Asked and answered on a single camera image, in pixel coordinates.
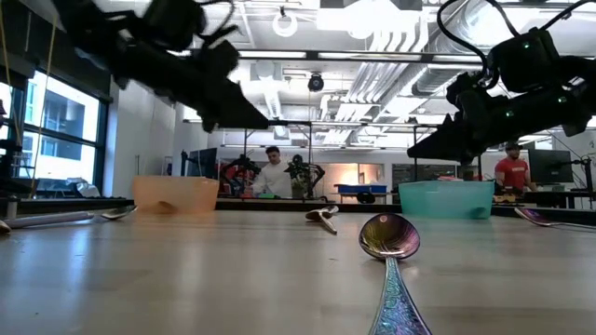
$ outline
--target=computer screen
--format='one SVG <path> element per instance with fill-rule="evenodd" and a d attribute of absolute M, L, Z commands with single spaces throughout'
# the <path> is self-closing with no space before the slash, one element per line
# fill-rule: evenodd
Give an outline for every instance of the computer screen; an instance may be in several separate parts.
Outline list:
<path fill-rule="evenodd" d="M 217 148 L 190 152 L 188 158 L 198 160 L 198 165 L 189 161 L 186 170 L 187 176 L 217 179 Z"/>
<path fill-rule="evenodd" d="M 571 154 L 564 150 L 528 150 L 530 178 L 538 184 L 574 182 Z"/>

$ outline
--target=plastic bowl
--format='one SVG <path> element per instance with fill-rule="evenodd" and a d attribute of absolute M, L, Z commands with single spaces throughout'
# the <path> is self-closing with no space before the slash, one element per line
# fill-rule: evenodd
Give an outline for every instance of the plastic bowl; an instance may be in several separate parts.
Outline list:
<path fill-rule="evenodd" d="M 488 219 L 491 181 L 419 181 L 400 184 L 403 214 L 432 219 Z"/>

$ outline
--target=person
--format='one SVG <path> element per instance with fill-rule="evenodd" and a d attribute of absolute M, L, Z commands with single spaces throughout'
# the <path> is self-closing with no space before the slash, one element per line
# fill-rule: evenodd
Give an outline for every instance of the person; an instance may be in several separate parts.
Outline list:
<path fill-rule="evenodd" d="M 281 161 L 279 148 L 272 146 L 265 151 L 269 164 L 261 169 L 252 185 L 252 192 L 258 194 L 274 194 L 279 197 L 291 197 L 290 173 L 285 172 L 288 163 Z"/>
<path fill-rule="evenodd" d="M 536 185 L 530 180 L 528 163 L 520 159 L 521 148 L 518 143 L 507 143 L 505 147 L 507 157 L 501 159 L 494 167 L 494 178 L 497 184 L 506 190 L 512 189 L 513 193 L 523 193 L 523 186 L 528 186 L 530 190 L 537 191 Z"/>

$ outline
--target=ceiling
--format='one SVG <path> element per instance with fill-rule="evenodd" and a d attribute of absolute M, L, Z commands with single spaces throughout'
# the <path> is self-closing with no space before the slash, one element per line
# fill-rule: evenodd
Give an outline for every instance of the ceiling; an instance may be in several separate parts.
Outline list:
<path fill-rule="evenodd" d="M 51 1 L 21 1 L 46 18 L 51 18 L 55 13 L 50 4 Z M 228 40 L 238 49 L 363 51 L 371 50 L 375 47 L 377 40 L 373 37 L 376 34 L 368 38 L 358 39 L 353 37 L 356 34 L 354 32 L 318 29 L 318 14 L 322 17 L 321 13 L 327 13 L 326 10 L 320 9 L 323 4 L 327 4 L 327 2 L 323 3 L 323 1 L 328 0 L 301 0 L 300 2 L 254 0 L 236 2 L 236 11 L 230 23 L 236 24 L 239 29 L 237 33 L 229 35 Z M 359 1 L 363 3 L 365 1 L 380 2 L 383 0 Z M 105 11 L 134 9 L 139 15 L 144 12 L 148 4 L 147 0 L 95 0 L 95 2 Z M 516 27 L 520 32 L 526 32 L 532 27 L 544 24 L 549 18 L 561 11 L 563 7 L 567 6 L 567 4 L 561 2 L 548 1 L 541 8 L 526 8 L 526 10 L 519 9 L 519 6 L 507 7 L 511 3 L 502 2 L 506 6 L 506 12 L 512 21 L 514 21 L 514 24 L 517 23 Z M 481 0 L 469 0 L 467 6 L 474 8 L 473 6 L 480 6 L 479 4 L 485 5 Z M 273 28 L 273 20 L 279 13 L 280 5 L 284 5 L 286 14 L 297 18 L 297 29 L 289 37 L 280 36 Z M 458 28 L 463 24 L 473 26 L 474 29 L 467 31 L 469 33 L 469 40 L 479 47 L 483 47 L 484 50 L 488 50 L 501 40 L 509 38 L 503 21 L 494 13 L 491 13 L 491 11 L 495 12 L 493 8 L 488 7 L 488 9 L 484 8 L 483 11 L 479 11 L 480 14 L 475 17 L 476 21 L 465 21 L 467 18 L 473 18 L 473 16 L 464 17 L 462 15 L 455 15 L 452 22 L 449 23 L 451 26 L 448 24 L 448 27 L 450 29 Z M 229 5 L 227 4 L 207 7 L 206 13 L 209 20 L 208 31 L 219 25 L 225 17 L 228 8 Z M 388 17 L 387 15 L 389 14 L 394 15 L 391 10 L 388 10 L 387 12 L 389 14 L 385 13 L 385 15 L 383 15 L 383 11 L 376 11 L 372 17 L 367 16 L 364 11 L 361 13 L 357 12 L 356 20 L 348 21 L 348 28 L 352 29 L 352 26 L 354 26 L 356 27 L 354 28 L 355 31 L 359 32 L 366 30 L 367 25 L 375 24 L 376 26 L 377 21 L 393 22 L 392 24 L 397 24 L 395 22 L 400 21 L 410 22 L 411 24 L 409 26 L 402 24 L 400 27 L 403 33 L 401 35 L 401 44 L 399 44 L 396 51 L 416 51 L 415 47 L 412 47 L 417 46 L 416 43 L 406 46 L 406 48 L 401 50 L 408 41 L 408 38 L 413 35 L 419 40 L 418 42 L 424 38 L 431 42 L 445 38 L 440 33 L 435 34 L 437 29 L 437 8 L 436 5 L 424 5 L 423 11 L 420 14 L 421 19 L 419 20 L 402 20 L 406 17 Z M 591 34 L 586 33 L 596 31 L 596 15 L 594 13 L 596 13 L 596 5 L 589 4 L 582 6 L 574 12 L 574 15 L 569 20 L 560 21 L 549 29 L 561 54 L 596 55 L 596 39 Z M 281 19 L 280 26 L 282 28 L 287 27 L 289 25 L 288 21 L 288 18 Z M 199 47 L 199 43 L 195 43 L 194 47 Z M 418 47 L 420 47 L 418 51 L 433 51 L 430 49 L 432 48 L 431 43 L 422 43 Z M 319 111 L 318 114 L 315 114 L 317 115 L 316 117 L 326 115 L 327 120 L 329 120 L 329 115 L 335 114 L 323 113 L 319 109 L 321 107 L 321 100 L 324 100 L 325 96 L 333 94 L 342 97 L 346 97 L 347 94 L 347 97 L 349 97 L 351 89 L 356 91 L 354 87 L 355 81 L 358 82 L 361 80 L 364 83 L 362 84 L 364 87 L 370 84 L 372 87 L 376 85 L 376 88 L 383 88 L 379 90 L 377 99 L 366 101 L 371 105 L 370 111 L 364 111 L 362 113 L 353 112 L 348 118 L 336 121 L 359 121 L 357 117 L 363 117 L 364 115 L 374 118 L 373 121 L 375 122 L 399 122 L 404 121 L 408 116 L 416 115 L 436 115 L 436 119 L 441 120 L 445 114 L 454 112 L 454 107 L 441 98 L 444 96 L 444 90 L 458 72 L 465 71 L 463 69 L 458 70 L 457 67 L 453 67 L 449 71 L 435 71 L 433 79 L 435 82 L 431 83 L 432 85 L 436 85 L 434 86 L 435 89 L 432 90 L 430 95 L 418 97 L 410 87 L 413 83 L 419 84 L 420 80 L 425 79 L 420 76 L 424 70 L 427 70 L 425 69 L 425 65 L 402 66 L 391 64 L 389 66 L 387 64 L 371 65 L 362 62 L 276 60 L 276 64 L 282 69 L 282 76 L 278 78 L 278 84 L 272 93 L 270 86 L 267 86 L 268 88 L 265 92 L 265 88 L 261 85 L 260 80 L 254 80 L 254 73 L 251 76 L 251 66 L 255 62 L 256 60 L 242 60 L 237 70 L 230 75 L 230 78 L 240 83 L 245 95 L 254 104 L 263 107 L 264 110 L 268 108 L 271 114 L 278 113 L 278 116 L 286 119 L 312 118 L 312 109 L 314 108 Z M 384 74 L 390 71 L 396 71 L 396 75 L 384 76 Z M 306 88 L 311 73 L 320 73 L 325 80 L 325 88 L 319 93 L 309 92 Z M 424 75 L 433 78 L 429 73 Z M 379 84 L 382 79 L 387 81 L 387 85 Z M 506 92 L 500 87 L 497 87 L 492 90 L 491 94 L 506 94 Z M 277 103 L 280 110 L 275 110 L 275 103 L 273 104 L 274 107 L 271 107 L 272 97 L 276 97 L 278 100 Z"/>

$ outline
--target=table surface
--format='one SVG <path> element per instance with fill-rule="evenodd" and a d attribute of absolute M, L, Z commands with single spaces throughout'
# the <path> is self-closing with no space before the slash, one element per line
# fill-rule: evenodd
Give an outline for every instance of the table surface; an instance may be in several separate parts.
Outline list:
<path fill-rule="evenodd" d="M 370 214 L 131 216 L 0 237 L 0 334 L 367 334 L 385 279 Z M 412 219 L 400 263 L 435 334 L 593 334 L 596 234 L 518 219 Z"/>

